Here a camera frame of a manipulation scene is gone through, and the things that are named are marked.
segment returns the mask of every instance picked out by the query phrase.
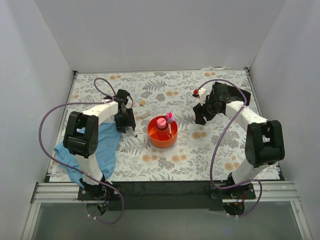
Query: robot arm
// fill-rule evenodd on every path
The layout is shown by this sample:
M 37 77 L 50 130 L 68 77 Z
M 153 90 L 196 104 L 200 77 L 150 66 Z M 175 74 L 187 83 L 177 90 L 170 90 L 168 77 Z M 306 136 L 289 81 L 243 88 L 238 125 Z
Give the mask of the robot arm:
M 75 156 L 81 170 L 86 173 L 80 182 L 96 199 L 103 197 L 105 192 L 99 183 L 88 176 L 102 182 L 105 180 L 96 158 L 99 125 L 114 115 L 116 129 L 119 132 L 125 133 L 127 127 L 135 130 L 133 110 L 126 108 L 129 97 L 130 94 L 126 90 L 119 89 L 113 102 L 96 105 L 83 112 L 73 111 L 68 118 L 63 146 Z
M 195 91 L 193 96 L 200 100 L 200 103 L 193 107 L 195 123 L 204 125 L 206 124 L 204 118 L 210 121 L 219 113 L 233 118 L 244 105 L 242 96 L 236 94 L 235 90 L 232 86 L 218 83 L 212 86 L 210 95 L 207 95 L 207 90 L 203 88 Z M 250 93 L 242 92 L 247 100 L 250 99 Z M 246 131 L 246 159 L 228 176 L 227 186 L 252 180 L 263 169 L 285 157 L 282 127 L 279 121 L 269 121 L 254 113 L 247 106 L 235 121 Z
M 233 118 L 244 105 L 242 101 L 226 104 L 225 115 Z M 235 121 L 246 131 L 246 159 L 229 177 L 229 185 L 254 179 L 263 169 L 285 157 L 280 122 L 269 121 L 245 107 Z

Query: blue towel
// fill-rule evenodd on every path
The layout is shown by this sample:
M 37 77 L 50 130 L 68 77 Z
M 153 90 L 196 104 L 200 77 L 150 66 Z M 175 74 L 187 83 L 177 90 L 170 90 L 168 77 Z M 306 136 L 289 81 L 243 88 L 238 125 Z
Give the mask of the blue towel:
M 117 131 L 115 122 L 103 122 L 100 124 L 98 147 L 96 148 L 95 156 L 99 169 L 106 179 L 109 178 L 115 170 L 115 152 L 120 142 L 120 137 L 121 134 Z M 64 147 L 62 142 L 55 146 L 54 151 L 59 161 L 80 169 L 75 156 L 69 153 L 69 150 Z M 80 182 L 80 179 L 83 177 L 81 173 L 68 167 L 66 168 L 66 171 L 72 182 L 84 187 Z

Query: wooden block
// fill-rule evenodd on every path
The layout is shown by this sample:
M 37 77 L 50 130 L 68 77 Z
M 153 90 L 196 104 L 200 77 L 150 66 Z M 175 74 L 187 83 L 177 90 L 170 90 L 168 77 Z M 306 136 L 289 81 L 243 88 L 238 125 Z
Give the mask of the wooden block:
M 145 119 L 146 117 L 148 117 L 150 115 L 150 112 L 146 112 L 145 114 L 141 115 L 140 118 L 141 119 Z

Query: table surface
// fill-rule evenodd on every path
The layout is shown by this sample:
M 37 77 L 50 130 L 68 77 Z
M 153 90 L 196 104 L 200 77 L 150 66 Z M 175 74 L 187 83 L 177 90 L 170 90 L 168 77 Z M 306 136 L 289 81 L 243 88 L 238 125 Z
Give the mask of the table surface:
M 126 72 L 79 74 L 74 82 L 70 102 L 100 102 L 103 95 L 93 85 L 95 78 L 105 78 L 114 87 L 127 90 L 134 102 L 136 129 L 135 138 L 130 133 L 122 133 L 116 150 L 116 165 L 110 181 L 203 181 L 209 180 L 210 163 L 218 138 L 230 119 L 223 114 L 202 126 L 195 124 L 193 107 L 199 102 L 192 92 L 210 79 L 226 79 L 243 90 L 252 92 L 244 70 L 196 70 L 165 72 Z M 102 80 L 99 88 L 111 93 L 110 87 Z M 210 90 L 211 83 L 205 88 Z M 250 108 L 258 114 L 253 94 Z M 72 111 L 82 112 L 92 105 L 72 105 L 67 108 L 66 118 L 59 133 L 63 140 L 67 119 Z M 140 116 L 150 112 L 150 116 Z M 153 146 L 148 139 L 147 126 L 156 116 L 172 112 L 178 124 L 176 143 L 169 148 Z M 245 158 L 246 132 L 233 123 L 222 140 L 213 168 L 213 177 L 225 180 Z M 50 182 L 70 182 L 63 166 L 53 163 Z M 258 176 L 263 180 L 279 179 L 276 165 L 266 168 Z

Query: white backdrop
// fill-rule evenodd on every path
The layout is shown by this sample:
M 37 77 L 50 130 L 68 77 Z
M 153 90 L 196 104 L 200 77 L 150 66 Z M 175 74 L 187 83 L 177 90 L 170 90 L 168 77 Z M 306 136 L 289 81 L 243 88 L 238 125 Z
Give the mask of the white backdrop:
M 320 239 L 320 2 L 286 1 L 251 67 L 263 116 L 282 124 L 283 175 L 294 180 Z
M 285 0 L 35 0 L 72 70 L 250 67 Z
M 0 0 L 0 33 L 0 239 L 18 240 L 49 164 L 39 124 L 66 102 L 72 71 L 33 0 Z M 43 129 L 50 153 L 61 117 L 53 112 Z

